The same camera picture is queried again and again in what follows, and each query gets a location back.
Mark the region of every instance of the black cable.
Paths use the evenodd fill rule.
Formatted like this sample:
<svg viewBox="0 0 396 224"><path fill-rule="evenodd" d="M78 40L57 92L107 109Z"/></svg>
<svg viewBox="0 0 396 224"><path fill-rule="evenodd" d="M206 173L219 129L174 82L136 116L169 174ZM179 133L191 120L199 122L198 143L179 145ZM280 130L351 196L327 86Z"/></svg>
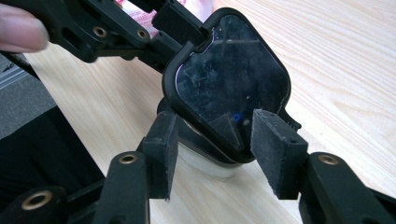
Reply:
<svg viewBox="0 0 396 224"><path fill-rule="evenodd" d="M16 53L10 53L10 52L5 52L5 51L0 51L0 53L7 58L10 62L15 63L19 68L23 69L25 72L27 72L29 75L37 78L40 80L40 78L37 76L35 73L35 70L33 69L32 65L30 65L27 61L25 61L22 57L20 57Z"/></svg>

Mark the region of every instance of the hand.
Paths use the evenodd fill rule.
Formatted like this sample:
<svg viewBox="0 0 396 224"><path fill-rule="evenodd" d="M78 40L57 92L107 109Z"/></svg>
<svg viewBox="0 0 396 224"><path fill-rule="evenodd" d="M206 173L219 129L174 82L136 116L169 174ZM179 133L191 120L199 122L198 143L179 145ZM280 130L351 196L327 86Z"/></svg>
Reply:
<svg viewBox="0 0 396 224"><path fill-rule="evenodd" d="M49 34L40 20L20 8L0 4L0 50L39 51L48 40Z"/></svg>

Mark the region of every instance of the table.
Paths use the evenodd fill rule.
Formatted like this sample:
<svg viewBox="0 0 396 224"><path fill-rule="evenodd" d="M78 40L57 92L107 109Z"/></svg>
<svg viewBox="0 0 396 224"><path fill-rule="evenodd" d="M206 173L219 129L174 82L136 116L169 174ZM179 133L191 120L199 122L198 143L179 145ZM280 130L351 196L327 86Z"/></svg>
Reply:
<svg viewBox="0 0 396 224"><path fill-rule="evenodd" d="M396 197L396 2L218 7L244 13L285 64L287 110L309 152L340 156L368 187ZM163 97L159 73L120 58L83 63L53 45L26 56L104 173L115 155L135 150ZM255 161L219 181L178 160L170 203L150 205L152 223L301 223L298 203L277 200Z"/></svg>

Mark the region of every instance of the floor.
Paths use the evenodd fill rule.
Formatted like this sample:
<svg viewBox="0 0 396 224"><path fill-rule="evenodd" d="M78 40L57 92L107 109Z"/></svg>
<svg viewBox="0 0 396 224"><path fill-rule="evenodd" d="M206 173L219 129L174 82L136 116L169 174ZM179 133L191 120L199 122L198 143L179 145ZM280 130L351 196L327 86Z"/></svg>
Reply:
<svg viewBox="0 0 396 224"><path fill-rule="evenodd" d="M0 139L54 106L39 80L0 55Z"/></svg>

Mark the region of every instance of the black pants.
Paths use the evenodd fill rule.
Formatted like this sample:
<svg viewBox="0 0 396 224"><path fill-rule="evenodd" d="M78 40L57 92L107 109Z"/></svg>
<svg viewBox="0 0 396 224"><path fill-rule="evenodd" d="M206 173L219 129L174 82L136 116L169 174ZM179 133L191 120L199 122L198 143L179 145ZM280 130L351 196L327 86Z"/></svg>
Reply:
<svg viewBox="0 0 396 224"><path fill-rule="evenodd" d="M57 106L0 140L0 213L29 189L69 194L103 178Z"/></svg>

